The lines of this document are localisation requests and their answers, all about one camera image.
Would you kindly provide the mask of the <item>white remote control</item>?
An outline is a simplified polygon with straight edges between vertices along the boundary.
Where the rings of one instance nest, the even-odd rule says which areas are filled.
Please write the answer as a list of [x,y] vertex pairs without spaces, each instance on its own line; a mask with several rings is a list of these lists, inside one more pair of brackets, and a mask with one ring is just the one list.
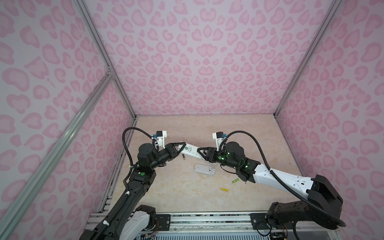
[[216,175],[216,168],[202,164],[195,164],[194,172],[214,177]]
[[188,156],[203,160],[203,157],[198,153],[198,147],[190,144],[186,144],[183,147],[183,150],[181,151],[181,153],[183,155],[188,155]]

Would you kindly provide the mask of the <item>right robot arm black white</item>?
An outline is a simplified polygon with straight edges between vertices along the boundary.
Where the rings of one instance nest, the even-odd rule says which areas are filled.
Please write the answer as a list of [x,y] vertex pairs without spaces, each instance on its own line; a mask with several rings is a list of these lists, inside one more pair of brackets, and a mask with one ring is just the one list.
[[197,152],[207,162],[234,169],[244,182],[267,185],[298,198],[296,202],[271,204],[265,219],[273,228],[302,221],[312,221],[329,230],[346,226],[341,220],[344,201],[324,176],[301,177],[268,168],[246,157],[244,149],[236,142],[228,143],[221,151],[208,147],[199,148]]

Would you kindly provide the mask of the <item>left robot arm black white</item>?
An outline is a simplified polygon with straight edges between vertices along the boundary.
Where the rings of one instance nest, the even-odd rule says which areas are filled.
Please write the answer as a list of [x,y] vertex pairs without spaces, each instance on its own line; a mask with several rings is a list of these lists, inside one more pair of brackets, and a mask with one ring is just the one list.
[[107,216],[93,230],[85,230],[81,240],[133,240],[143,230],[153,230],[156,209],[136,207],[155,180],[155,168],[175,159],[186,147],[185,142],[169,143],[158,151],[152,144],[139,147],[138,162],[129,180],[124,181],[125,191]]

